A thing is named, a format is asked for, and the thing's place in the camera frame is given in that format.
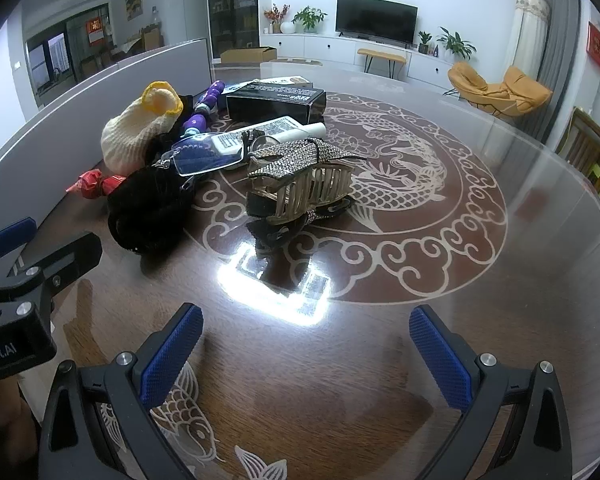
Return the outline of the person's left hand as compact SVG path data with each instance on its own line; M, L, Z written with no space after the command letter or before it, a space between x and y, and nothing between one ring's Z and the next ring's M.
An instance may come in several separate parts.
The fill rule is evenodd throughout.
M17 376L0 380L0 430L9 463L22 462L36 453L35 424L29 405L20 396Z

